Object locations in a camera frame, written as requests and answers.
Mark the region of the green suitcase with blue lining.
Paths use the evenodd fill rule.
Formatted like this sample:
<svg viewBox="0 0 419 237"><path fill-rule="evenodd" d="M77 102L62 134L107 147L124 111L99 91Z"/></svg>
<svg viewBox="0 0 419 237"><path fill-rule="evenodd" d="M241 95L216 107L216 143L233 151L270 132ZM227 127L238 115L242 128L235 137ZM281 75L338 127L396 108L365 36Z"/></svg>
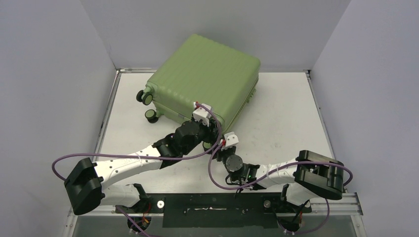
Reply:
<svg viewBox="0 0 419 237"><path fill-rule="evenodd" d="M177 123L194 103L212 107L222 132L231 130L255 93L260 60L201 35L191 35L147 80L136 99Z"/></svg>

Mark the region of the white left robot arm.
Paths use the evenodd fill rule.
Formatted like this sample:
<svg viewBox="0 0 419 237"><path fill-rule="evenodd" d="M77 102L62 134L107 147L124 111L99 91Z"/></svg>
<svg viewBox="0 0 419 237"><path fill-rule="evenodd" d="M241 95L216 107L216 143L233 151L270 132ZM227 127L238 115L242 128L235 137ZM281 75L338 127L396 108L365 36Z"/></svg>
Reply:
<svg viewBox="0 0 419 237"><path fill-rule="evenodd" d="M174 133L132 155L106 155L108 160L92 162L83 155L64 180L75 215L93 211L100 205L121 205L142 212L148 196L140 184L119 185L118 182L142 172L159 170L185 159L200 143L218 143L219 125L214 120L186 121Z"/></svg>

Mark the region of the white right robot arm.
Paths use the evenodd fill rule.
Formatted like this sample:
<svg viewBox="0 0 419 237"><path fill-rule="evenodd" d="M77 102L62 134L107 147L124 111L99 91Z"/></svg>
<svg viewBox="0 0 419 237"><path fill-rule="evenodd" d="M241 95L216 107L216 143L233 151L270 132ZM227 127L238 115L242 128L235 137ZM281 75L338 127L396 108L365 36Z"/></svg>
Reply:
<svg viewBox="0 0 419 237"><path fill-rule="evenodd" d="M279 198L285 211L292 211L312 198L340 200L345 186L344 164L321 154L302 150L283 163L254 165L243 163L235 148L216 149L210 159L223 163L232 182L231 189L266 190L280 185Z"/></svg>

